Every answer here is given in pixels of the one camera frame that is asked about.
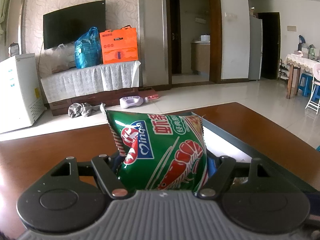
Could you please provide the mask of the green shrimp chips bag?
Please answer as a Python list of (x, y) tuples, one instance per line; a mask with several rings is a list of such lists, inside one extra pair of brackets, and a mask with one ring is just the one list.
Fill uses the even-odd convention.
[(208, 180), (203, 121), (197, 115), (164, 115), (107, 110), (100, 106), (120, 163), (115, 173), (129, 192), (189, 190)]

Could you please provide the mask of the grey open storage box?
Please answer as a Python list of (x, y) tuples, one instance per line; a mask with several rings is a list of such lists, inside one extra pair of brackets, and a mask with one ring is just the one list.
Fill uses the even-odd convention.
[(295, 184), (303, 192), (319, 192), (318, 189), (299, 178), (287, 168), (279, 165), (249, 144), (241, 141), (239, 138), (206, 119), (203, 119), (203, 129), (204, 142), (212, 158), (228, 156), (242, 164), (250, 163), (253, 158), (260, 158), (270, 164), (277, 172)]

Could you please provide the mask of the grey crumpled cloth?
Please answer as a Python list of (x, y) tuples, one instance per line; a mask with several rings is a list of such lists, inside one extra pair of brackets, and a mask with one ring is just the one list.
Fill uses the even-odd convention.
[(68, 108), (68, 116), (70, 118), (76, 118), (79, 116), (88, 117), (97, 112), (100, 106), (92, 106), (89, 103), (73, 103)]

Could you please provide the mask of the dark wooden tv cabinet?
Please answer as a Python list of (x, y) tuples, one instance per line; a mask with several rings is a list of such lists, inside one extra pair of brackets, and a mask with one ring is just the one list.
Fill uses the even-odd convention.
[(134, 96), (138, 94), (138, 88), (124, 88), (119, 90), (99, 92), (89, 95), (77, 96), (69, 99), (49, 103), (53, 116), (68, 113), (68, 108), (73, 103), (89, 103), (91, 106), (104, 103), (107, 107), (119, 104), (119, 99), (124, 96)]

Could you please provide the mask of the purple white plastic bottle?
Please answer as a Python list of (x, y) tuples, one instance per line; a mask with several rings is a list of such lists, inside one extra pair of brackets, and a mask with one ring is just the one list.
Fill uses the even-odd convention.
[(148, 97), (143, 98), (141, 96), (127, 96), (119, 99), (120, 107), (123, 109), (138, 107), (144, 103), (148, 103), (148, 101)]

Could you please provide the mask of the white lace cabinet cloth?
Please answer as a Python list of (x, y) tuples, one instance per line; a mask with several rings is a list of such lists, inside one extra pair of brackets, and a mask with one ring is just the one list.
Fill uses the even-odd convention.
[(140, 62), (101, 64), (83, 69), (71, 69), (42, 78), (41, 83), (49, 103), (139, 87)]

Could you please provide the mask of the white small refrigerator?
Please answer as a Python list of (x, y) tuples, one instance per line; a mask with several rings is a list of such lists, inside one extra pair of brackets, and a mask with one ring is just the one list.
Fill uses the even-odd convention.
[(33, 126), (44, 112), (35, 54), (1, 62), (1, 133)]

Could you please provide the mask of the white folding chair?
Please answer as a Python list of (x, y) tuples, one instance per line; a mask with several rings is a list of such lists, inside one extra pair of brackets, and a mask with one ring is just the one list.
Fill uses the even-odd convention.
[(312, 87), (311, 94), (305, 109), (310, 108), (319, 113), (319, 99), (316, 99), (317, 90), (319, 89), (319, 62), (317, 62), (312, 68)]

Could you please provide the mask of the blue plastic bag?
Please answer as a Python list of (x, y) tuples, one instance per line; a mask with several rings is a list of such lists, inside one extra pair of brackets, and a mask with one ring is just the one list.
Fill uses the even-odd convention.
[(97, 27), (91, 27), (75, 42), (75, 65), (78, 69), (97, 66), (102, 62), (100, 35)]

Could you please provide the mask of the clear plastic bag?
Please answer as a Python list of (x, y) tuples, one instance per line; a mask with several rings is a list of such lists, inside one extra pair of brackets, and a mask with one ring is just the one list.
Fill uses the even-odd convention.
[(75, 67), (75, 46), (73, 43), (58, 45), (51, 55), (52, 74)]

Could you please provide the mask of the blue plastic stool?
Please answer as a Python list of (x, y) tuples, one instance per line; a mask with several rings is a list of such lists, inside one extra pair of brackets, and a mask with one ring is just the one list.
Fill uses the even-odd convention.
[(302, 91), (302, 96), (307, 97), (311, 93), (312, 76), (306, 73), (301, 74), (298, 89)]

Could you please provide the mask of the orange cardboard box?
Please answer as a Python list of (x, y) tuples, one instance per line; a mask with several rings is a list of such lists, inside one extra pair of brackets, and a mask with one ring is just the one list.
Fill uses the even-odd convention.
[(127, 25), (100, 33), (103, 64), (138, 60), (137, 31)]

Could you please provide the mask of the wooden dining table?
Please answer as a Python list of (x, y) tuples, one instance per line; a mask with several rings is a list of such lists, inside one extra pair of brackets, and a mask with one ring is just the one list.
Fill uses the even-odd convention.
[(300, 75), (304, 72), (313, 74), (313, 68), (319, 65), (319, 61), (307, 59), (296, 54), (287, 54), (284, 64), (289, 66), (286, 98), (290, 99), (292, 91), (294, 95), (298, 94)]

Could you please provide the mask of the kettle on small refrigerator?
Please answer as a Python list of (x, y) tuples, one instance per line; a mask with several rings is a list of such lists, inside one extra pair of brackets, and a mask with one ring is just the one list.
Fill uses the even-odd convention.
[(11, 43), (8, 47), (9, 57), (13, 57), (20, 54), (20, 46), (18, 43)]

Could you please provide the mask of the black wall television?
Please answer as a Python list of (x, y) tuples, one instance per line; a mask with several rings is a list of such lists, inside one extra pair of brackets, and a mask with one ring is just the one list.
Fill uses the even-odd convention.
[(44, 49), (75, 42), (91, 27), (96, 27), (99, 32), (106, 30), (105, 0), (74, 5), (44, 14)]

